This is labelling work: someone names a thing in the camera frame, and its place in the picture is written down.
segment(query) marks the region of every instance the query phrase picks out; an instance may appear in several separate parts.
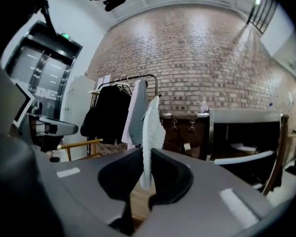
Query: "floor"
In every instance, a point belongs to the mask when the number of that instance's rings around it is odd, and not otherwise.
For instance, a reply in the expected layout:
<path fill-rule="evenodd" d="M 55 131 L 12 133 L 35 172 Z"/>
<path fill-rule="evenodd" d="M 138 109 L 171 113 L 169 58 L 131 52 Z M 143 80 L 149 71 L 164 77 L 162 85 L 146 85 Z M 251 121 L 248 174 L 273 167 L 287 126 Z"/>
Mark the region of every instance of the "floor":
<path fill-rule="evenodd" d="M 291 161 L 288 165 L 285 166 L 285 169 L 293 164 L 294 161 Z M 283 171 L 282 186 L 275 188 L 273 192 L 269 192 L 267 197 L 273 206 L 278 206 L 280 203 L 292 198 L 295 192 L 296 176 L 286 171 Z"/>

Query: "white garment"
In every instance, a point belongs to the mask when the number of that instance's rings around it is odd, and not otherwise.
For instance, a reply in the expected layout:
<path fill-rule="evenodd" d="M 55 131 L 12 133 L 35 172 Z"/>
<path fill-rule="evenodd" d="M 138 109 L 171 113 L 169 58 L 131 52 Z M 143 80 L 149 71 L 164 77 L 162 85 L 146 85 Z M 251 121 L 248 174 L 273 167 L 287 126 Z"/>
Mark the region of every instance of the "white garment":
<path fill-rule="evenodd" d="M 124 131 L 123 131 L 123 135 L 122 135 L 122 142 L 128 143 L 128 144 L 132 144 L 132 140 L 130 138 L 128 128 L 129 128 L 130 120 L 132 118 L 134 106 L 136 103 L 136 98 L 138 95 L 139 82 L 140 82 L 140 80 L 137 80 L 135 82 L 132 98 L 130 99 L 130 103 L 129 103 L 129 107 L 128 107 L 128 115 L 127 115 L 126 123 L 124 126 Z"/>
<path fill-rule="evenodd" d="M 143 128 L 143 158 L 144 171 L 140 177 L 140 184 L 143 189 L 151 187 L 151 149 L 162 149 L 166 136 L 159 117 L 159 97 L 156 96 L 150 103 L 144 119 Z"/>

